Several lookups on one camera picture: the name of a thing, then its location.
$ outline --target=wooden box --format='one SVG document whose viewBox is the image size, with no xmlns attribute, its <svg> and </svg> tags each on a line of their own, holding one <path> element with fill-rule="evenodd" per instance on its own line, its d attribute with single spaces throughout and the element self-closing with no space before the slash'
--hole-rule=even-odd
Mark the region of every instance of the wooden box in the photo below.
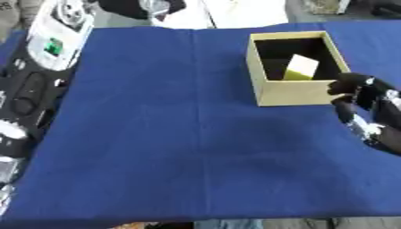
<svg viewBox="0 0 401 229">
<path fill-rule="evenodd" d="M 313 81 L 282 81 L 294 54 L 319 61 Z M 328 84 L 350 72 L 326 31 L 251 34 L 246 59 L 258 106 L 329 104 Z"/>
</svg>

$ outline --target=table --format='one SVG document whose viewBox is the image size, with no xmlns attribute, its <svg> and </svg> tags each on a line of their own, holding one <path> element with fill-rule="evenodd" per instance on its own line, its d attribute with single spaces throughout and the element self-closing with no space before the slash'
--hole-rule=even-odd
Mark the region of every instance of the table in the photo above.
<svg viewBox="0 0 401 229">
<path fill-rule="evenodd" d="M 248 36 L 289 30 L 327 30 L 353 71 L 401 86 L 398 21 L 95 30 L 2 226 L 401 215 L 400 157 L 331 106 L 256 107 Z"/>
</svg>

